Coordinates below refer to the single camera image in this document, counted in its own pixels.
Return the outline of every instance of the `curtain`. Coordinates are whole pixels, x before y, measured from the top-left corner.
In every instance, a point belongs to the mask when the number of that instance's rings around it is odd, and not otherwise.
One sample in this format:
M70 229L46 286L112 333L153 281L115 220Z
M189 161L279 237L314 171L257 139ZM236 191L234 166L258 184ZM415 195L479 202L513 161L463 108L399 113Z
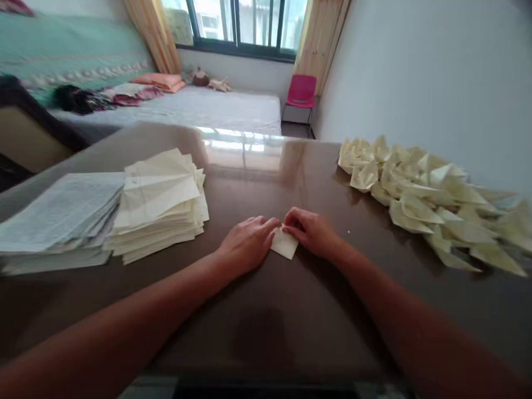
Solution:
M179 74L181 63L161 0L124 0L133 24L148 46L160 73Z
M350 0L309 0L306 5L294 74L317 77L317 96L323 93L349 3Z

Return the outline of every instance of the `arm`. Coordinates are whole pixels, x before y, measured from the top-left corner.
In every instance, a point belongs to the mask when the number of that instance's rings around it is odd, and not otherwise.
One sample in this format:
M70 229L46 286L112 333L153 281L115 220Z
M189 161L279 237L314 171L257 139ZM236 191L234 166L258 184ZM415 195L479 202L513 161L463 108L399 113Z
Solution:
M338 237L323 216L292 208L285 225L345 276L422 397L530 397L523 381Z
M238 224L216 252L16 358L0 372L0 397L116 397L191 313L259 265L279 226Z

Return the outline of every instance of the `orange pillow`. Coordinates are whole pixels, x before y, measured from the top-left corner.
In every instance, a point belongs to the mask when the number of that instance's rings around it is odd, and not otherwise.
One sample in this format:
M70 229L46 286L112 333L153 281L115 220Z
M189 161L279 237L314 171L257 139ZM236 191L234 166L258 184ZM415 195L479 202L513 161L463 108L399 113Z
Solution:
M169 89L161 89L165 93L176 93L182 88L184 88L187 84L184 81L181 81L179 83L176 83L174 86L170 87Z
M182 79L180 75L158 74L158 73L151 73L151 74L145 74L142 76L138 76L137 78L131 81L131 83L153 85L167 93L175 93L177 90L179 90L179 89L176 89L176 91L169 91L176 84L181 83L181 82L182 82Z

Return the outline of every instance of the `chair leg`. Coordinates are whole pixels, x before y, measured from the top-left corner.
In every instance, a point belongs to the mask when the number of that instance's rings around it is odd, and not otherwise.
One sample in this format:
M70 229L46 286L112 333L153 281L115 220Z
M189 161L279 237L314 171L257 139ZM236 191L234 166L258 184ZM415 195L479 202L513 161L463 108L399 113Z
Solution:
M309 118L306 120L306 126L307 126L306 136L307 136L307 138L309 138L309 139L311 138L310 133L311 133L311 129L312 129L312 127L310 126L310 119L312 119L312 110L313 110L313 109L311 108L311 109L310 109L310 112L309 112Z
M281 122L283 121L283 117L284 117L284 110L287 108L287 104L284 103L284 106L283 106L283 112L281 112Z

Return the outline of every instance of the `hand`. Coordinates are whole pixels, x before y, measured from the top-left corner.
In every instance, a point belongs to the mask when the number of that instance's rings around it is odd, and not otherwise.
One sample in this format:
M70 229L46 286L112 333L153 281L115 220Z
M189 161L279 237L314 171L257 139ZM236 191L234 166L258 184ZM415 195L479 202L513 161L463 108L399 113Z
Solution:
M281 222L264 216L252 217L238 223L223 240L217 253L237 275L256 268L272 246L273 229Z
M351 248L334 231L331 223L320 214L292 208L284 220L283 232L293 236L313 254L333 261L344 248Z

